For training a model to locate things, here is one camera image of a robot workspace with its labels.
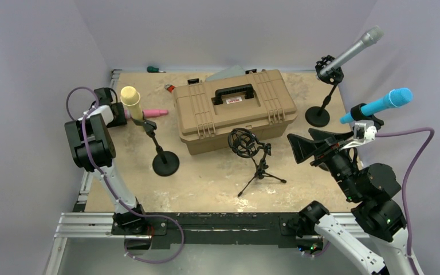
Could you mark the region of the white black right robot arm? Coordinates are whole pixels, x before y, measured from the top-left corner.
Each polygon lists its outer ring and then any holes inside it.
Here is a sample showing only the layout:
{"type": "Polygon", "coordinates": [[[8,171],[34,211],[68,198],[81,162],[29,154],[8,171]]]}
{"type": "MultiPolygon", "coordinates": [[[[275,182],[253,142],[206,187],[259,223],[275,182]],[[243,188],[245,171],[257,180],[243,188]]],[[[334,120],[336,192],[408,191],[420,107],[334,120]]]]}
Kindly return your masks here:
{"type": "Polygon", "coordinates": [[[359,169],[356,157],[349,154],[374,140],[376,127],[347,133],[309,129],[311,139],[287,135],[295,161],[313,157],[311,166],[325,166],[339,185],[356,223],[375,243],[380,254],[363,245],[346,232],[340,222],[320,202],[313,201],[299,211],[298,221],[288,228],[297,236],[318,234],[337,247],[364,274],[422,274],[423,271],[409,245],[410,227],[401,207],[393,200],[401,186],[393,169],[381,163],[359,169]]]}

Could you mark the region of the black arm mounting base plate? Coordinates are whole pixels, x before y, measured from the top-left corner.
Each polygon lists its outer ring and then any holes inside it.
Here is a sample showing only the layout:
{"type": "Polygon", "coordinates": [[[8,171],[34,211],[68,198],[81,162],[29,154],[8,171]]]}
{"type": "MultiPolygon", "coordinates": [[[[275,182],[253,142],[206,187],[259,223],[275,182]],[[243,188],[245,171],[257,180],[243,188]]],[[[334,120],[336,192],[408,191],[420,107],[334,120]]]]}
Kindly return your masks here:
{"type": "Polygon", "coordinates": [[[153,249],[186,245],[276,245],[317,253],[327,241],[297,213],[149,213],[129,223],[113,219],[110,234],[144,237],[153,249]]]}

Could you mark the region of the black tripod shock mount stand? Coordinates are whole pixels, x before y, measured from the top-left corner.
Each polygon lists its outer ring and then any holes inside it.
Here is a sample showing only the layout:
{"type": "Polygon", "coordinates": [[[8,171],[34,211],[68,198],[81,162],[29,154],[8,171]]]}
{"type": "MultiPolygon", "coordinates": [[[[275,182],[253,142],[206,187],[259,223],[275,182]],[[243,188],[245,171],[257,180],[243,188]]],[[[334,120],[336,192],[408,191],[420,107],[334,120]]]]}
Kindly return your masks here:
{"type": "Polygon", "coordinates": [[[249,187],[255,179],[274,178],[281,183],[286,183],[285,179],[274,176],[266,170],[269,166],[266,163],[266,157],[272,155],[272,145],[259,140],[257,135],[246,128],[234,128],[227,137],[229,148],[239,157],[253,161],[256,171],[251,180],[237,194],[241,197],[243,192],[249,187]]]}

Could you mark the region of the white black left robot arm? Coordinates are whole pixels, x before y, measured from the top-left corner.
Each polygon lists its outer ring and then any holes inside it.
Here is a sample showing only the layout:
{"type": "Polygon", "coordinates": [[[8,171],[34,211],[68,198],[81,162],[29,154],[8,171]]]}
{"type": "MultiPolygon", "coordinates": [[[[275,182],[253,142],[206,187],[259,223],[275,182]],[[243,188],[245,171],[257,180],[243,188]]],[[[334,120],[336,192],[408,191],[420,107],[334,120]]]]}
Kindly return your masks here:
{"type": "Polygon", "coordinates": [[[98,90],[77,87],[67,95],[65,104],[68,114],[71,95],[79,90],[93,94],[94,103],[80,117],[72,117],[64,124],[72,159],[77,167],[90,172],[102,184],[112,201],[112,234],[149,233],[151,226],[144,209],[126,186],[115,165],[115,146],[108,131],[108,124],[116,118],[112,104],[101,101],[98,90]]]}

